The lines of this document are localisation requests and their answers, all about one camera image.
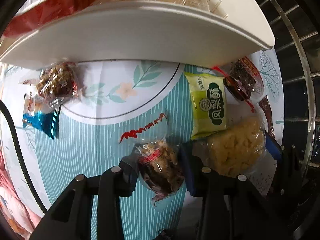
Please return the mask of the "nut cluster red-edge packet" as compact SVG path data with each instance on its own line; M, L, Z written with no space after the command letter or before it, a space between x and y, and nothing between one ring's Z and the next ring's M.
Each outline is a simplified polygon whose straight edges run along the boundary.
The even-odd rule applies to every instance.
M159 110L141 125L126 130L119 143L131 144L130 154L122 161L137 174L138 179L154 193L151 202L159 208L163 200L174 196L184 182L178 163L178 145L170 141L167 111Z

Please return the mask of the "yellow puffed snack clear bag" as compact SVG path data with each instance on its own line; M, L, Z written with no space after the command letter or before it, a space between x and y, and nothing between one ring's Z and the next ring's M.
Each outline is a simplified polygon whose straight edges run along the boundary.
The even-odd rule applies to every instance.
M256 115L193 142L192 154L218 174L236 177L251 168L265 151L263 123Z

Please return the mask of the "green pineapple cake packet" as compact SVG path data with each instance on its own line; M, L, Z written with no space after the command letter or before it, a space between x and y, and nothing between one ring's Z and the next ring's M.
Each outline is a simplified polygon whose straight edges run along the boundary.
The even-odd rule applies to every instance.
M207 137L227 128L223 77L185 72L193 108L191 140Z

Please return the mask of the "brown chocolate sachet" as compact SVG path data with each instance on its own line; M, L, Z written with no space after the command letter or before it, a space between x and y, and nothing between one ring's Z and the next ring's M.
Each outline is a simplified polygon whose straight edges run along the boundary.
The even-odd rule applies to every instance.
M267 132L268 134L274 138L274 127L273 127L273 120L272 120L272 109L268 100L267 95L265 95L260 101L259 106L263 110L264 115L267 120Z

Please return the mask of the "blue foil candy packet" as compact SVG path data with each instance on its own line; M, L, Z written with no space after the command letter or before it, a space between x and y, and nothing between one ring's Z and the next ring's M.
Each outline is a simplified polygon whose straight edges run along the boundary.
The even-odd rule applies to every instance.
M33 127L50 139L59 136L59 108L50 108L39 95L24 94L22 127Z

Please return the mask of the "dark jerky red-trim packet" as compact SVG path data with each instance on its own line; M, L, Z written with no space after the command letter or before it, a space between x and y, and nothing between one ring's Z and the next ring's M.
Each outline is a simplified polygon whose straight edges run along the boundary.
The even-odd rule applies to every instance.
M220 73L229 92L255 112L254 103L263 97L265 88L259 70L247 56L223 67L213 66L211 70Z

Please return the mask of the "nut brittle clear packet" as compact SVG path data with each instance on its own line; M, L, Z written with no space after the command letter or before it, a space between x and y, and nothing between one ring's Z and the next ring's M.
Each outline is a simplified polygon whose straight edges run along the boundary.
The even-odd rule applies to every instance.
M74 62L59 62L42 72L36 89L50 108L79 97L76 67Z

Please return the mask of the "blue red biscuit roll pack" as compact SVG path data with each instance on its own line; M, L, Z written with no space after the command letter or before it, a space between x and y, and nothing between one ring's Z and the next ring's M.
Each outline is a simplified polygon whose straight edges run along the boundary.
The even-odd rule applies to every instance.
M16 38L55 20L70 16L93 5L97 0L44 0L10 21L3 36Z

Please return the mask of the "tree print tablecloth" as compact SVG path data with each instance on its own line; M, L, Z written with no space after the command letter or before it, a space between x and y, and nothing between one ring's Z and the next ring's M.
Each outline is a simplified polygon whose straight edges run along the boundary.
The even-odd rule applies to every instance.
M272 50L267 51L274 60ZM270 89L258 59L263 52L248 57L262 75L274 125L274 118L284 111L283 88L280 81L275 81L276 97L269 97ZM29 176L47 209L77 174L100 175L117 165L122 156L129 155L131 144L121 145L120 136L156 111L165 110L169 114L169 133L174 144L188 141L193 120L184 72L213 74L201 67L152 61L86 62L79 63L76 70L86 97L61 106L59 136L50 139L33 127L22 127L24 94L28 90L22 83L38 78L41 71L1 63L1 100L14 120ZM280 144L283 130L274 125L274 133ZM18 197L42 218L44 214L25 181L4 116L1 116L1 140L5 168ZM153 206L153 196L139 181L132 197L120 200L125 239L153 239L161 228L177 229L183 239L193 238L201 199L191 197L185 185L163 200L159 208Z

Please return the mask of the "pink blanket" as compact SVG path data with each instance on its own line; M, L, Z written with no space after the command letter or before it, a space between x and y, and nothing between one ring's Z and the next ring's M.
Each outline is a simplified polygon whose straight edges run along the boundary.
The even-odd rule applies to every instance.
M0 177L1 211L14 233L21 239L29 239L41 217L21 202L5 169L2 154Z

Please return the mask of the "white plastic storage bin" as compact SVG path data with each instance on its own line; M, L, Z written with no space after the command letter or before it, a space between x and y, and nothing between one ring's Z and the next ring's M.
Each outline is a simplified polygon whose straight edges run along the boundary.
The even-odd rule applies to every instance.
M156 1L94 5L5 39L1 61L28 69L60 60L155 60L210 68L274 46L255 0L209 0L209 7Z

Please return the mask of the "metal window grille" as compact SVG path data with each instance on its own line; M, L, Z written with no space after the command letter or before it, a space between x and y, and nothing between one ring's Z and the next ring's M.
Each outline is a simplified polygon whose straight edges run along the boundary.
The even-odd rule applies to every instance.
M258 57L263 77L276 97L284 94L284 111L274 118L283 130L281 147L292 153L304 178L319 170L319 0L255 0L274 33L276 59Z

